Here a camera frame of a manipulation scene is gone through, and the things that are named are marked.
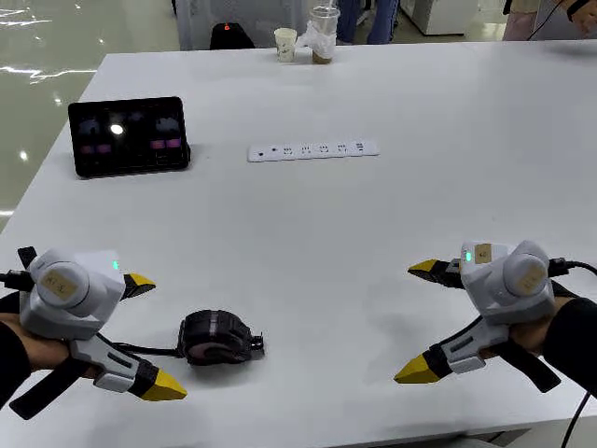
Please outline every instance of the white cabinet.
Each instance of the white cabinet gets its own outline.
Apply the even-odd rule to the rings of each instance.
[[[402,0],[402,10],[424,35],[463,35],[478,0]]]

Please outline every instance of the black strap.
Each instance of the black strap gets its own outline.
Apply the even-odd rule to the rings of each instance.
[[[39,383],[10,402],[9,406],[21,418],[29,420],[58,398],[80,378],[90,364],[73,357],[67,358]]]
[[[512,367],[528,376],[543,393],[550,391],[560,383],[560,378],[548,366],[512,340],[494,345],[491,350]]]
[[[19,254],[19,258],[21,259],[21,263],[25,269],[29,269],[29,265],[34,258],[37,257],[35,248],[32,246],[21,247],[20,249],[17,249],[17,254]]]
[[[568,20],[572,21],[572,16],[578,12],[579,9],[584,7],[590,0],[576,0],[569,8],[568,8]]]

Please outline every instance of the label sticker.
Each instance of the label sticker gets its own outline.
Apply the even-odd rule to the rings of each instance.
[[[41,285],[56,294],[63,301],[68,301],[76,291],[76,284],[56,271],[50,271],[42,279]]]
[[[519,280],[517,287],[524,294],[531,294],[533,290],[546,277],[545,268],[540,265],[533,264],[529,267],[526,274]]]
[[[475,264],[484,264],[492,262],[492,245],[485,243],[475,246]]]

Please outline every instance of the shiny floor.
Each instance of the shiny floor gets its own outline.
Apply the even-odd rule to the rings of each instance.
[[[177,49],[170,0],[0,0],[0,230],[105,54]]]

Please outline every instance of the hand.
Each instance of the hand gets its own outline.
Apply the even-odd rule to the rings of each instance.
[[[510,327],[510,338],[529,352],[541,355],[543,342],[548,335],[549,325],[553,317],[566,303],[572,300],[569,297],[556,297],[556,311],[553,315],[546,315],[535,322],[513,325]]]
[[[12,329],[21,339],[32,371],[54,369],[70,355],[68,345],[65,342],[41,338],[21,327],[19,315],[0,313],[0,322]],[[95,378],[97,373],[98,371],[95,368],[89,368],[85,372],[85,377]]]
[[[565,0],[562,3],[564,10],[573,5],[576,0]],[[583,35],[587,35],[597,25],[597,0],[590,0],[584,7],[572,15],[572,22]]]

